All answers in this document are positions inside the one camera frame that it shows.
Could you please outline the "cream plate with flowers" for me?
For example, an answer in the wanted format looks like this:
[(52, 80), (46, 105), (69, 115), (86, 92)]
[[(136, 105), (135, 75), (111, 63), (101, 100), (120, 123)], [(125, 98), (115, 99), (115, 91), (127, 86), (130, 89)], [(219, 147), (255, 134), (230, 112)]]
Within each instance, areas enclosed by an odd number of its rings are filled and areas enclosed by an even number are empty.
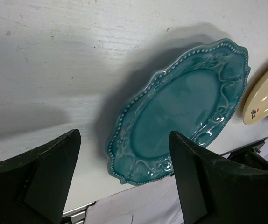
[(268, 116), (268, 70), (249, 93), (242, 113), (245, 125), (255, 124)]

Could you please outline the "teal scalloped ceramic plate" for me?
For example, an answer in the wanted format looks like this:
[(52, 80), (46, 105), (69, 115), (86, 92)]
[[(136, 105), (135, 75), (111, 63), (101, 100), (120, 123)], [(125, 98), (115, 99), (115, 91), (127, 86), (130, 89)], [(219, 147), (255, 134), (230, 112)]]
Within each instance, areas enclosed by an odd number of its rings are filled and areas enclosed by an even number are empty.
[(195, 46), (121, 107), (106, 142), (107, 171), (134, 186), (173, 174), (169, 134), (208, 147), (234, 115), (250, 73), (247, 48), (230, 39)]

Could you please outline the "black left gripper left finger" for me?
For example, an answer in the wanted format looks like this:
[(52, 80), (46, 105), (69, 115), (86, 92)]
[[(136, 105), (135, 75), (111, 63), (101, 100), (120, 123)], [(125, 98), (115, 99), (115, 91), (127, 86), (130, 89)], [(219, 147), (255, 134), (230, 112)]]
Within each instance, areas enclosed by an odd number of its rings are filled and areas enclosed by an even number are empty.
[(73, 129), (0, 161), (0, 224), (59, 224), (80, 145)]

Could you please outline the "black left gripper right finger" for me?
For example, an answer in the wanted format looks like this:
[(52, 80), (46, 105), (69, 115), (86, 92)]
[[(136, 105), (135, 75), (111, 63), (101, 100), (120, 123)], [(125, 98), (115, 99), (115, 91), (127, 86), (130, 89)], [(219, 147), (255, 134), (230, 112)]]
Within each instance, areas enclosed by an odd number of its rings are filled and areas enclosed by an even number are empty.
[(268, 224), (268, 170), (226, 159), (177, 131), (169, 150), (186, 224)]

